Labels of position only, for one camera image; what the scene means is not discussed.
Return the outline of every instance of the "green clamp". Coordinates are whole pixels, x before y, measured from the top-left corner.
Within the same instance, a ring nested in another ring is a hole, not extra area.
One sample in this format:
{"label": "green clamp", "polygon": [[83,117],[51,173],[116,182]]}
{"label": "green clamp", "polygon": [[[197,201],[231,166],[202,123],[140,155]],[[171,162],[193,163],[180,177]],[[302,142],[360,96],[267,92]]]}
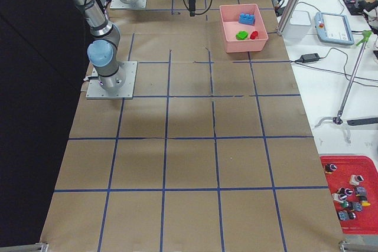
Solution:
{"label": "green clamp", "polygon": [[236,34],[236,39],[238,41],[245,40],[248,37],[248,33],[246,31],[240,31]]}
{"label": "green clamp", "polygon": [[363,39],[360,40],[356,45],[358,46],[359,44],[363,42],[367,42],[371,35],[372,35],[372,31],[363,31],[362,32]]}

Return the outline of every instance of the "pink box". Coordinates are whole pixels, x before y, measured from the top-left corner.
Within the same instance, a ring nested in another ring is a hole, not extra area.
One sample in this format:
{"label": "pink box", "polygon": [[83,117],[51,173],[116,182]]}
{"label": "pink box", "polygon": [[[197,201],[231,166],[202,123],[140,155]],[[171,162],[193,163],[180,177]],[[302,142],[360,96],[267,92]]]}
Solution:
{"label": "pink box", "polygon": [[[257,4],[221,5],[219,8],[223,42],[227,53],[260,51],[263,49],[268,40],[268,34]],[[241,13],[255,15],[255,25],[239,23]],[[248,39],[237,40],[236,34],[239,31],[246,31]],[[255,40],[250,40],[249,36],[253,31],[259,32],[259,36]]]}

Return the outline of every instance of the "white table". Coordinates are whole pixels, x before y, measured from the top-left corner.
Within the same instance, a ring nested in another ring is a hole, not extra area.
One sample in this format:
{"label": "white table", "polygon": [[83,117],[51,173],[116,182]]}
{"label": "white table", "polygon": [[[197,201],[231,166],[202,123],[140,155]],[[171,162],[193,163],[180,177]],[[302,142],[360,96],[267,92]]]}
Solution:
{"label": "white table", "polygon": [[[338,0],[300,1],[312,4],[322,12],[339,14],[343,8]],[[312,24],[314,23],[314,16],[317,12],[315,8],[305,4],[298,4],[296,10],[308,11]],[[370,29],[362,16],[351,16],[346,7],[343,14],[348,16],[352,30],[361,31]],[[331,47],[336,47],[348,54],[349,59],[346,70],[347,73],[351,74],[360,47],[356,47],[355,44],[345,46],[322,43],[316,35],[314,25],[312,26],[302,40],[284,38],[290,59],[296,60],[302,54],[308,53],[318,53],[320,57],[323,57]],[[378,63],[374,61],[375,56],[372,52],[374,49],[377,49],[374,48],[376,38],[376,35],[370,37],[357,76],[378,79]],[[355,43],[361,39],[361,35],[354,34]],[[344,54],[332,50],[327,58],[311,64],[311,66],[343,72],[345,60],[346,57]],[[347,125],[347,120],[350,119],[378,116],[378,88],[364,87],[354,83],[342,116],[343,125],[339,126],[328,122],[323,123],[318,128],[314,128],[321,118],[337,115],[348,81],[341,75],[320,72],[298,65],[293,65],[293,71],[307,112],[308,121],[312,128],[318,153],[320,155],[366,155],[374,160],[378,168],[378,125]],[[374,82],[365,80],[361,82],[378,86]],[[347,143],[344,138],[344,128],[349,128],[351,131],[351,143]]]}

